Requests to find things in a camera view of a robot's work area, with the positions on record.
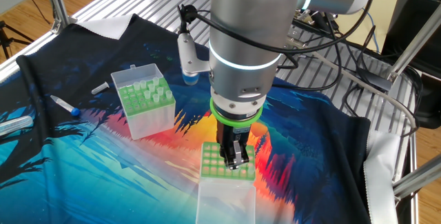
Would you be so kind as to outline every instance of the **test tube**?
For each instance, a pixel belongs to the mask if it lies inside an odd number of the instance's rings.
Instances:
[[[141,89],[140,83],[139,82],[134,82],[133,83],[133,88],[135,88],[135,90],[140,90]]]
[[[154,84],[153,83],[149,84],[149,91],[154,92]]]
[[[150,99],[150,91],[148,91],[148,90],[144,91],[144,97],[146,99]]]
[[[158,95],[159,95],[159,96],[164,95],[164,88],[162,88],[162,87],[159,87],[159,88],[158,88]]]
[[[166,93],[165,93],[165,96],[167,96],[167,99],[172,99],[172,97],[173,97],[173,93],[172,93],[172,91],[171,90],[168,90]]]
[[[98,94],[98,93],[102,92],[106,88],[109,88],[109,84],[107,82],[104,82],[102,85],[94,88],[92,90],[92,94]]]
[[[153,84],[156,86],[156,85],[159,85],[159,79],[157,78],[157,77],[154,77],[153,78]]]
[[[153,95],[153,102],[159,103],[159,95],[158,94]]]
[[[146,80],[141,80],[141,82],[139,82],[139,84],[141,85],[141,89],[147,89],[147,81]]]

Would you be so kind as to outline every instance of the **clear plastic box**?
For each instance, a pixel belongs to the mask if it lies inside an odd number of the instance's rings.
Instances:
[[[254,147],[246,149],[250,162],[231,171],[219,155],[219,144],[204,142],[196,224],[256,222]]]
[[[131,65],[130,69],[111,73],[111,76],[132,139],[173,128],[176,101],[156,64]]]

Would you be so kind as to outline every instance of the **metal bar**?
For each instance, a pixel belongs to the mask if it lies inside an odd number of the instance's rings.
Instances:
[[[441,25],[441,5],[435,10],[426,24],[421,28],[413,41],[407,46],[406,50],[401,54],[400,58],[388,71],[388,80],[395,81],[402,73],[406,66],[417,55],[423,45],[429,40],[432,34]]]
[[[75,23],[75,19],[68,16],[63,0],[49,0],[54,10],[54,25],[51,32],[60,33],[65,27],[71,23]]]
[[[393,185],[393,193],[402,199],[440,177],[441,154],[396,182]]]

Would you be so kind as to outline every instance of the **clear tube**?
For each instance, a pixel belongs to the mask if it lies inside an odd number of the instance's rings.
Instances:
[[[21,128],[27,128],[34,125],[31,116],[22,116],[4,123],[0,123],[0,136],[15,132]]]
[[[141,84],[139,82],[134,82],[133,83],[133,88],[135,88],[135,90],[140,90],[141,89]]]
[[[158,95],[159,95],[159,96],[164,95],[164,88],[162,88],[162,87],[159,87],[159,88],[158,88]]]
[[[172,91],[171,90],[168,90],[166,93],[165,93],[165,96],[167,96],[167,99],[171,99],[172,97],[173,97],[173,93],[172,93]]]
[[[147,81],[146,80],[141,80],[141,82],[139,82],[141,89],[147,89]]]
[[[153,78],[153,84],[156,86],[156,85],[159,85],[159,79],[157,78],[157,77],[154,77]]]
[[[158,94],[153,95],[153,102],[159,103],[159,95]]]
[[[98,93],[102,92],[106,88],[109,88],[109,84],[107,82],[104,82],[102,85],[94,88],[92,90],[92,94],[98,94]]]
[[[154,92],[154,84],[153,83],[149,84],[149,91]]]
[[[144,91],[144,97],[146,98],[146,99],[150,99],[150,91],[148,91],[148,90],[146,90],[146,91]]]

